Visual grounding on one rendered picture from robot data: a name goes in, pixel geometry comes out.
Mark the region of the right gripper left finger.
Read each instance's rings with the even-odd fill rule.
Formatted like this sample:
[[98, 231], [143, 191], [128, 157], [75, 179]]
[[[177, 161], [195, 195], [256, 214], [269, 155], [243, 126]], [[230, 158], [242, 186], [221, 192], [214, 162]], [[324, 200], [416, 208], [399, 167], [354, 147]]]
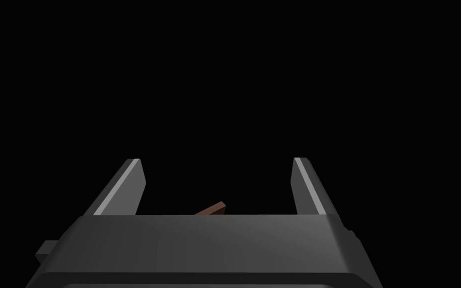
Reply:
[[135, 215], [146, 183], [141, 160], [127, 159], [84, 214]]

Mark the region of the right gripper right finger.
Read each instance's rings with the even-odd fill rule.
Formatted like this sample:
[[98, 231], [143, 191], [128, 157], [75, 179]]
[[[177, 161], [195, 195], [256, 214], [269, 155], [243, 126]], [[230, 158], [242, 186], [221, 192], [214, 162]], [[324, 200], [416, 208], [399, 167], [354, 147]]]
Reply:
[[298, 215], [338, 214], [308, 158], [293, 159], [290, 186]]

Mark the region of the brown wooden block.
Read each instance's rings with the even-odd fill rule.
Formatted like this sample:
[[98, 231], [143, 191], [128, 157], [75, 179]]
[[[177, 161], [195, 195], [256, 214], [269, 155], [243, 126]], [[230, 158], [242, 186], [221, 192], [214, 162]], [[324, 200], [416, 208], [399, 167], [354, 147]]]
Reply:
[[226, 205], [221, 201], [218, 202], [198, 213], [196, 215], [224, 215], [226, 210]]

